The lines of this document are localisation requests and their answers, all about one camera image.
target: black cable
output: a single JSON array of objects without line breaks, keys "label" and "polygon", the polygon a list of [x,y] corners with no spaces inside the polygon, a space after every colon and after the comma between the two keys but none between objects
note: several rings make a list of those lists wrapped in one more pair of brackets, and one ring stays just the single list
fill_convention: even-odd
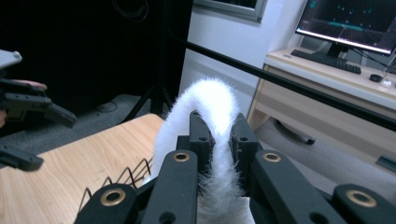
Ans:
[{"label": "black cable", "polygon": [[113,7],[126,20],[133,22],[144,21],[149,14],[149,3],[145,0],[137,11],[127,12],[120,8],[117,0],[113,0]]},{"label": "black cable", "polygon": [[355,53],[359,54],[361,57],[367,58],[367,59],[369,59],[369,60],[372,60],[372,61],[375,62],[375,63],[381,64],[381,65],[384,66],[387,70],[390,70],[392,73],[395,73],[395,74],[396,74],[396,67],[393,67],[393,66],[391,66],[391,65],[387,65],[387,64],[385,64],[385,63],[381,63],[379,60],[373,58],[373,57],[370,56],[369,54],[366,54],[366,53],[362,52],[361,50],[353,49],[352,51],[354,51]]},{"label": "black cable", "polygon": [[230,58],[226,55],[219,54],[211,49],[205,49],[201,46],[195,45],[191,42],[185,41],[185,40],[175,37],[173,35],[171,35],[170,38],[185,45],[187,49],[190,49],[197,53],[203,54],[203,55],[205,55],[209,58],[212,58],[214,60],[217,60],[221,63],[228,64],[234,68],[237,68],[239,70],[247,72],[253,76],[263,78],[267,81],[275,83],[276,85],[279,85],[279,86],[289,89],[291,91],[298,92],[301,95],[304,95],[311,99],[317,100],[325,105],[329,105],[329,106],[337,108],[341,111],[347,112],[348,114],[351,114],[358,118],[365,119],[369,122],[372,122],[376,125],[386,128],[386,129],[396,131],[396,118],[391,118],[391,117],[379,114],[373,110],[366,109],[359,105],[353,105],[350,102],[347,102],[343,99],[336,98],[334,96],[331,96],[331,95],[321,92],[321,91],[317,91],[315,89],[311,89],[311,88],[306,87],[300,83],[297,83],[295,81],[289,80],[284,77],[280,77],[276,74],[272,74],[272,73],[263,71],[262,69],[254,67],[250,64],[237,61],[236,59]]}]

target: wire rack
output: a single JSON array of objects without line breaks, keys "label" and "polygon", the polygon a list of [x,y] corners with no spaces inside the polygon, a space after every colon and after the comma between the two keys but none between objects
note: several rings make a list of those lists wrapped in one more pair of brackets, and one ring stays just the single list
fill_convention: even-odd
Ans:
[{"label": "wire rack", "polygon": [[[106,177],[102,187],[115,183],[122,183],[122,184],[130,185],[134,189],[137,189],[141,186],[144,178],[151,175],[151,171],[150,171],[151,164],[152,164],[152,158],[149,160],[143,159],[136,165],[136,167],[133,170],[131,170],[130,167],[126,167],[116,181],[113,181],[110,176]],[[78,213],[81,211],[81,209],[84,207],[86,202],[91,197],[92,197],[91,190],[89,188],[85,188],[81,202],[78,207]]]}]

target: keyboard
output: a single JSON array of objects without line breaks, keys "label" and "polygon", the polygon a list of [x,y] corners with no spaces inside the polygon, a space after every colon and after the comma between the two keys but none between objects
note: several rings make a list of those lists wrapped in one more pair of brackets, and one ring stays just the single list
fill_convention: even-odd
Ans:
[{"label": "keyboard", "polygon": [[323,63],[326,65],[329,65],[331,67],[335,67],[338,69],[342,69],[344,71],[348,71],[354,74],[361,74],[361,68],[355,65],[347,64],[346,62],[343,62],[340,59],[337,58],[331,58],[326,56],[325,54],[320,54],[320,53],[307,53],[303,52],[300,50],[295,49],[291,55],[299,57],[299,58],[304,58],[309,61],[313,61],[316,63]]}]

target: monitor stand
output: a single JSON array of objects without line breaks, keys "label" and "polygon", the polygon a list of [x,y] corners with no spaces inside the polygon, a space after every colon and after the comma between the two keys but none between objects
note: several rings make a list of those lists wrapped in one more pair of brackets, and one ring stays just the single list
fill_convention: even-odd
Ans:
[{"label": "monitor stand", "polygon": [[347,60],[340,58],[339,55],[341,52],[347,52],[349,50],[348,47],[342,46],[342,45],[337,45],[337,44],[332,44],[329,48],[329,50],[327,51],[327,53],[324,52],[314,52],[313,54],[315,54],[318,57],[321,58],[327,58],[328,60],[333,60],[333,61],[340,61],[340,63],[346,63]]}]

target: wooden table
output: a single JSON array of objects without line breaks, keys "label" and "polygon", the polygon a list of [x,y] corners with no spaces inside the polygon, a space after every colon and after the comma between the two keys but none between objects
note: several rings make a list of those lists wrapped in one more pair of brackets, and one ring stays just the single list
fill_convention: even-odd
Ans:
[{"label": "wooden table", "polygon": [[84,189],[152,157],[163,120],[146,115],[39,155],[41,168],[0,170],[0,223],[73,223]]}]

